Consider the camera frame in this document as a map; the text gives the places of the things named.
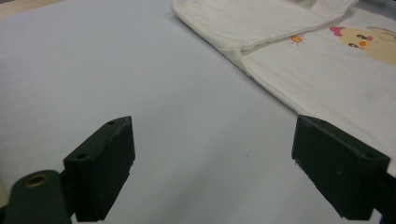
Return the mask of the white table sheet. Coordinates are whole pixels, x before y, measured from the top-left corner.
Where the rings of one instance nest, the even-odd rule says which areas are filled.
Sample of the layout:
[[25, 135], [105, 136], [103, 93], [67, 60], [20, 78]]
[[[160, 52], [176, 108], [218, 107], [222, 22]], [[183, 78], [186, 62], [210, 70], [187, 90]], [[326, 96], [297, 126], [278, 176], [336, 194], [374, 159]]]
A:
[[10, 188], [129, 116], [136, 159], [99, 224], [378, 224], [338, 216], [294, 162], [295, 114], [172, 12], [66, 0], [0, 19], [0, 180]]

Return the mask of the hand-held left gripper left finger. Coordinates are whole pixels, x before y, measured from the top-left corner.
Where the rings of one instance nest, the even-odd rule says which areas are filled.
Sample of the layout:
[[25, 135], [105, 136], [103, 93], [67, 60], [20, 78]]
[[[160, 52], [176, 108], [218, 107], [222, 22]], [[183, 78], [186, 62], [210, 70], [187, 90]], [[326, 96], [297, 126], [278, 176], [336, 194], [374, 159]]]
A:
[[132, 118], [106, 122], [64, 158], [74, 187], [74, 213], [79, 222], [106, 218], [134, 164]]

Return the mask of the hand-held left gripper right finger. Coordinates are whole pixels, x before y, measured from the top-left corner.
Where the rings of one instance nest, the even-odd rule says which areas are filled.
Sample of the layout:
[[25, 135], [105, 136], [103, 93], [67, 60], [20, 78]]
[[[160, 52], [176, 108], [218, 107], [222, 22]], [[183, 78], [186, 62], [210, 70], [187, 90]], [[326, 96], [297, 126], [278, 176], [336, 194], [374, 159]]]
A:
[[291, 157], [340, 217], [391, 219], [390, 157], [329, 122], [300, 115]]

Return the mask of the white baby shirt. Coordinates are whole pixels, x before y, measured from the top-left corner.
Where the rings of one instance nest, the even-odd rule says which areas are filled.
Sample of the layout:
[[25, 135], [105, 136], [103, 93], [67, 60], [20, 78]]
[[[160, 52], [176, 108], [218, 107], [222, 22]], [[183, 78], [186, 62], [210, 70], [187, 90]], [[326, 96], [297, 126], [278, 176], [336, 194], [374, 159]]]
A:
[[300, 115], [391, 158], [396, 7], [361, 0], [172, 0], [194, 32]]

